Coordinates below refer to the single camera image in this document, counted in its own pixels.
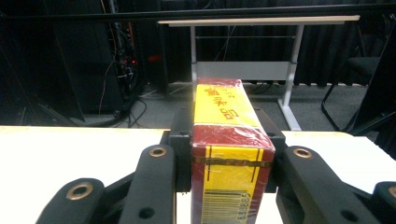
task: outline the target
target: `screw hole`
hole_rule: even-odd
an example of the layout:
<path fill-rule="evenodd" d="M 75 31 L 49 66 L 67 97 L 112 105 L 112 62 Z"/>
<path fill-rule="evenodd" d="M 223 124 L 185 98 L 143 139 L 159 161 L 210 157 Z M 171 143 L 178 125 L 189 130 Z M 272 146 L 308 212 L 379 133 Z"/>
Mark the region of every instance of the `screw hole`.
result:
<path fill-rule="evenodd" d="M 392 195 L 394 198 L 396 198 L 396 186 L 392 186 L 388 189 L 390 195 Z"/>
<path fill-rule="evenodd" d="M 163 153 L 162 149 L 154 149 L 154 151 L 152 151 L 152 154 L 154 155 L 160 155 L 161 153 Z"/>
<path fill-rule="evenodd" d="M 154 214 L 155 214 L 154 210 L 152 208 L 148 207 L 148 208 L 143 208 L 140 210 L 139 217 L 143 218 L 143 219 L 148 219 L 148 218 L 153 217 Z"/>
<path fill-rule="evenodd" d="M 296 156 L 299 156 L 301 158 L 311 158 L 312 157 L 312 153 L 306 149 L 303 149 L 303 148 L 296 148 L 293 150 L 293 152 Z"/>
<path fill-rule="evenodd" d="M 93 185 L 91 183 L 82 182 L 67 191 L 66 198 L 72 201 L 80 200 L 90 195 L 92 191 Z"/>
<path fill-rule="evenodd" d="M 348 220 L 348 221 L 351 221 L 351 222 L 357 222 L 357 221 L 358 221 L 358 217 L 356 217 L 356 215 L 353 214 L 353 213 L 350 212 L 350 211 L 342 210 L 342 211 L 341 211 L 341 215 L 343 215 L 343 217 L 344 217 L 346 220 Z"/>
<path fill-rule="evenodd" d="M 73 194 L 76 196 L 80 196 L 81 194 L 84 194 L 85 192 L 87 192 L 87 188 L 85 186 L 82 187 L 78 187 L 75 190 L 73 190 Z"/>
<path fill-rule="evenodd" d="M 161 147 L 156 147 L 156 148 L 154 148 L 154 149 L 149 151 L 149 154 L 152 157 L 161 157 L 161 156 L 165 155 L 165 153 L 166 153 L 166 150 L 164 148 L 161 148 Z"/>

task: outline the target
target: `black backdrop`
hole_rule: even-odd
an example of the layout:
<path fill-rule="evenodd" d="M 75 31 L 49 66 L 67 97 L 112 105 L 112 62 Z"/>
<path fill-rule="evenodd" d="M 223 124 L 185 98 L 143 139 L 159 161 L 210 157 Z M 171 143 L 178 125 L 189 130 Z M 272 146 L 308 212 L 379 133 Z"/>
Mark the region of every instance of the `black backdrop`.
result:
<path fill-rule="evenodd" d="M 369 0 L 197 0 L 162 1 L 162 10 L 219 9 L 245 7 L 297 7 L 323 5 L 350 5 L 394 3 L 395 1 Z M 198 36 L 290 36 L 295 26 L 248 26 L 248 27 L 198 27 Z M 188 81 L 191 79 L 190 28 L 169 28 L 166 30 L 168 81 Z M 364 35 L 367 56 L 379 56 L 384 40 L 379 36 Z M 292 48 L 291 38 L 230 38 L 224 57 L 226 38 L 197 39 L 198 61 L 288 61 Z M 351 22 L 345 25 L 305 26 L 299 54 L 299 64 L 294 84 L 317 83 L 326 86 L 333 83 L 339 75 L 340 82 L 350 85 L 359 83 L 346 69 L 346 59 L 359 56 L 359 45 L 355 26 Z"/>

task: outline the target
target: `yellow box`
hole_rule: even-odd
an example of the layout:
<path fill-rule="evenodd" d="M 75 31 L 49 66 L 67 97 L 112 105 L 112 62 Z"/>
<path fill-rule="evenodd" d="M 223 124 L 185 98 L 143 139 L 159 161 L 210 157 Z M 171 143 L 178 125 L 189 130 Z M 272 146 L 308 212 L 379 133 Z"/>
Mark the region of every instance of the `yellow box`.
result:
<path fill-rule="evenodd" d="M 275 148 L 242 81 L 199 78 L 194 114 L 191 223 L 255 223 Z"/>

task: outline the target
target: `chair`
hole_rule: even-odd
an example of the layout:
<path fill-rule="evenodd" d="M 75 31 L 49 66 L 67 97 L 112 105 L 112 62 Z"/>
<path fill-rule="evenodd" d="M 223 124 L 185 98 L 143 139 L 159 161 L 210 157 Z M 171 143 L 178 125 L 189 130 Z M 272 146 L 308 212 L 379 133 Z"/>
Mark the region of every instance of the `chair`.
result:
<path fill-rule="evenodd" d="M 378 66 L 380 57 L 378 57 L 377 55 L 380 55 L 380 53 L 371 52 L 370 57 L 368 57 L 368 53 L 364 45 L 364 40 L 369 39 L 371 40 L 371 42 L 376 40 L 379 43 L 383 43 L 383 48 L 390 32 L 391 21 L 394 21 L 393 15 L 390 15 L 389 17 L 383 15 L 382 18 L 361 18 L 358 23 L 355 23 L 359 40 L 357 50 L 360 52 L 360 55 L 346 60 L 346 67 L 349 69 L 350 72 L 356 75 L 354 78 L 354 82 L 361 85 L 368 85 L 370 83 L 370 80 L 375 73 L 375 69 Z M 334 122 L 330 114 L 327 112 L 325 107 L 326 101 L 332 93 L 334 87 L 338 85 L 338 80 L 339 77 L 336 77 L 334 83 L 330 86 L 325 97 L 323 98 L 321 102 L 321 111 L 337 132 L 347 132 L 350 126 L 353 124 L 357 112 L 350 119 L 346 127 L 344 129 L 340 129 Z"/>

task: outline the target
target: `metal table frame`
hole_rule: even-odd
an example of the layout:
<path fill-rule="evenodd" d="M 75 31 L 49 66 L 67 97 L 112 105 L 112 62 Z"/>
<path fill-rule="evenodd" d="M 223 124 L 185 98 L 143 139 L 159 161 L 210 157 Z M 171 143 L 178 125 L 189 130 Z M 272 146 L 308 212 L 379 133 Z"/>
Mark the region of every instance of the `metal table frame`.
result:
<path fill-rule="evenodd" d="M 286 80 L 286 90 L 278 104 L 292 131 L 300 131 L 301 127 L 290 109 L 290 97 L 298 63 L 301 40 L 306 25 L 344 24 L 345 21 L 358 21 L 360 16 L 323 16 L 323 17 L 285 17 L 285 18 L 253 18 L 253 19 L 216 19 L 188 21 L 158 21 L 170 27 L 190 26 L 191 29 L 191 80 L 192 97 L 195 101 L 195 87 L 198 75 L 200 77 L 232 77 L 256 80 Z M 196 57 L 196 26 L 244 26 L 244 25 L 296 25 L 296 35 L 289 62 L 197 62 Z M 241 74 L 245 68 L 254 67 L 252 74 Z"/>

